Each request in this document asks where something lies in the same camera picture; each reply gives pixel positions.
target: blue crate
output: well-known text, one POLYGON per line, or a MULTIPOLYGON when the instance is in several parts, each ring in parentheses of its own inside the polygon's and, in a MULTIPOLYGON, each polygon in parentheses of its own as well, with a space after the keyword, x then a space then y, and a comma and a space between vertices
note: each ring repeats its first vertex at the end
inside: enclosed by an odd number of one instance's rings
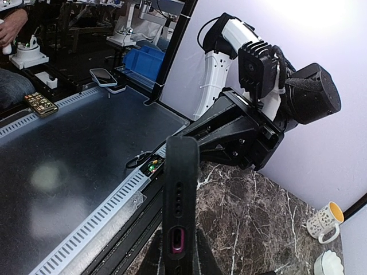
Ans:
POLYGON ((127 69, 155 81, 164 57, 164 52, 144 46, 140 50, 133 49, 128 52, 123 63, 127 69))

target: white phone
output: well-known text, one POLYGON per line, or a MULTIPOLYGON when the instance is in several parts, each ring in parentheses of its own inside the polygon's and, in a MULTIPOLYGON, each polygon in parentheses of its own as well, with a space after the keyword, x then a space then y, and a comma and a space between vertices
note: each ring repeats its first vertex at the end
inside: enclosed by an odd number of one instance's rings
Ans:
POLYGON ((106 69, 90 69, 92 79, 99 87, 112 87, 117 85, 117 81, 106 69))

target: person's arm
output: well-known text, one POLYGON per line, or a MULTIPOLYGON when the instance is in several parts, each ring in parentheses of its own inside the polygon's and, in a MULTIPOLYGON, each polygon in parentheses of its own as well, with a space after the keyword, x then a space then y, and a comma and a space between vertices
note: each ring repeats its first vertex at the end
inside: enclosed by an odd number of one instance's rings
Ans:
POLYGON ((12 43, 27 20, 28 15, 24 9, 18 9, 4 18, 4 22, 0 24, 0 47, 12 43))

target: white cup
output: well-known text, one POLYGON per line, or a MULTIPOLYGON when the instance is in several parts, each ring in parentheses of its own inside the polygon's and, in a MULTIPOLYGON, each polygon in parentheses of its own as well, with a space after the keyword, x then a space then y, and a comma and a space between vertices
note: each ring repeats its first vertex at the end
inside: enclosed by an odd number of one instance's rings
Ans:
POLYGON ((323 207, 307 221, 307 231, 313 238, 318 239, 321 244, 330 243, 339 236, 339 225, 343 221, 343 211, 335 202, 329 202, 327 206, 323 207), (324 240, 324 236, 334 229, 335 234, 324 240))

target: robotic arm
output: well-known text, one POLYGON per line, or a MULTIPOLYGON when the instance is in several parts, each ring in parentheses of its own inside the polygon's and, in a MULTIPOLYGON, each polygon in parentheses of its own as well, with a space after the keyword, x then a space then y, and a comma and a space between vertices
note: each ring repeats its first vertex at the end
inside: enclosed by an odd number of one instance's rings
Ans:
POLYGON ((265 166, 284 133, 341 109, 330 74, 313 63, 299 71, 277 46, 254 28, 223 14, 208 31, 205 85, 198 120, 178 136, 198 140, 202 160, 239 166, 265 166), (249 98, 224 88, 232 61, 239 58, 239 82, 249 98))

